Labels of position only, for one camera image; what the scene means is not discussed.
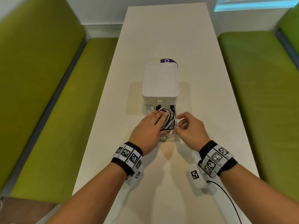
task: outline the green upholstery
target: green upholstery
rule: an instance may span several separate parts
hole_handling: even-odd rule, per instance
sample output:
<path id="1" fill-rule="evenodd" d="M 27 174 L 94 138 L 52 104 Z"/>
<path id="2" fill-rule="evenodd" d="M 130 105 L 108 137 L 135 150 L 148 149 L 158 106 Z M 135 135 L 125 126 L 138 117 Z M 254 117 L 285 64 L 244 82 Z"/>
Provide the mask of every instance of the green upholstery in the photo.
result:
<path id="1" fill-rule="evenodd" d="M 0 22 L 0 190 L 84 36 L 65 0 L 25 0 Z"/>
<path id="2" fill-rule="evenodd" d="M 117 41 L 88 41 L 11 196 L 53 203 L 72 196 Z"/>
<path id="3" fill-rule="evenodd" d="M 269 31 L 219 36 L 263 180 L 299 202 L 299 73 Z"/>
<path id="4" fill-rule="evenodd" d="M 299 53 L 299 3 L 287 12 L 278 26 Z"/>

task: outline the left hand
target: left hand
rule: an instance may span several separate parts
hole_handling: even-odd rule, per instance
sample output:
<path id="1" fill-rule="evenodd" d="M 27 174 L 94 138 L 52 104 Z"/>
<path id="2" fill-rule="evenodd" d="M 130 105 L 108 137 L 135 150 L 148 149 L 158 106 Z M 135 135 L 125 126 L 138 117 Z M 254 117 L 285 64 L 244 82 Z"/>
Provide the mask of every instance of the left hand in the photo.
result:
<path id="1" fill-rule="evenodd" d="M 167 134 L 166 131 L 160 131 L 164 124 L 167 113 L 154 111 L 148 114 L 133 130 L 129 142 L 137 145 L 143 152 L 143 156 L 149 154 L 158 146 L 161 136 Z"/>

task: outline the white table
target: white table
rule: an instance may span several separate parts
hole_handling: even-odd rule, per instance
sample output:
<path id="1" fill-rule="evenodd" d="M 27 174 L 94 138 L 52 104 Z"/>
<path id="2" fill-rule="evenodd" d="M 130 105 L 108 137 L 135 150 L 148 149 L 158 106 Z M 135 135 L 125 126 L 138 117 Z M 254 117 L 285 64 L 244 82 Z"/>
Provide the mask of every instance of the white table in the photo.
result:
<path id="1" fill-rule="evenodd" d="M 110 162 L 144 117 L 144 65 L 163 58 L 178 63 L 177 111 L 203 120 L 211 139 L 258 175 L 206 4 L 129 7 L 74 193 Z M 198 160 L 182 142 L 159 145 L 144 157 L 139 185 L 122 187 L 106 223 L 238 223 L 223 192 L 190 186 L 187 169 Z"/>

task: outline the white lid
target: white lid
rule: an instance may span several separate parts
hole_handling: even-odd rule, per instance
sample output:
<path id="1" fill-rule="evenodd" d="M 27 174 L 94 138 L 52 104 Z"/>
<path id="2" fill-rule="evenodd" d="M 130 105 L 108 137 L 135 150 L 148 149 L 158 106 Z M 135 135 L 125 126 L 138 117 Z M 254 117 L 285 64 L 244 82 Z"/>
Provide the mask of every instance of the white lid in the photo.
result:
<path id="1" fill-rule="evenodd" d="M 178 97 L 178 66 L 176 63 L 146 64 L 142 96 Z"/>

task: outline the purple object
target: purple object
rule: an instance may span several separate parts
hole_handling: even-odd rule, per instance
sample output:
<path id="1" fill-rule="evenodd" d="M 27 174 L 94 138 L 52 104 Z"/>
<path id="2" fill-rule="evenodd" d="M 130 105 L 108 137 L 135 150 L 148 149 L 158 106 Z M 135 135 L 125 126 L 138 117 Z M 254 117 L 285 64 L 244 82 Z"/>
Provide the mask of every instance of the purple object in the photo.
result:
<path id="1" fill-rule="evenodd" d="M 160 63 L 176 63 L 177 64 L 177 66 L 178 66 L 178 63 L 177 62 L 175 62 L 174 60 L 172 60 L 172 59 L 162 59 L 162 60 L 160 60 Z"/>

